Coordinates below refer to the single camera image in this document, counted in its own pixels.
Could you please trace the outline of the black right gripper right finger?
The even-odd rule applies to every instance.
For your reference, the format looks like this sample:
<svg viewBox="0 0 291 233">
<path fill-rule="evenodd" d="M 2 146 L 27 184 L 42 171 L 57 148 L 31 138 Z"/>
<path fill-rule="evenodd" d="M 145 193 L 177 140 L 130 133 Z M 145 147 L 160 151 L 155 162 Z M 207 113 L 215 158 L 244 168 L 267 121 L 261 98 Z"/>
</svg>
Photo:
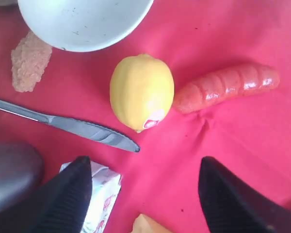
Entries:
<svg viewBox="0 0 291 233">
<path fill-rule="evenodd" d="M 212 233 L 291 233 L 291 211 L 243 182 L 215 158 L 202 158 L 199 200 Z"/>
</svg>

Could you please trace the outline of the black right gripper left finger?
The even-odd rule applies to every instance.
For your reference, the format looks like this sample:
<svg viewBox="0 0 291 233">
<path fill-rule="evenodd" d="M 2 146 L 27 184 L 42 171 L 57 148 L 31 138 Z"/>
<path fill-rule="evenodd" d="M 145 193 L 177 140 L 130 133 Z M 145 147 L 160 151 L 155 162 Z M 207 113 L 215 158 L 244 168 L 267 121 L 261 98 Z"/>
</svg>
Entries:
<svg viewBox="0 0 291 233">
<path fill-rule="evenodd" d="M 79 233 L 91 195 L 91 161 L 79 156 L 32 195 L 0 212 L 0 233 Z"/>
</svg>

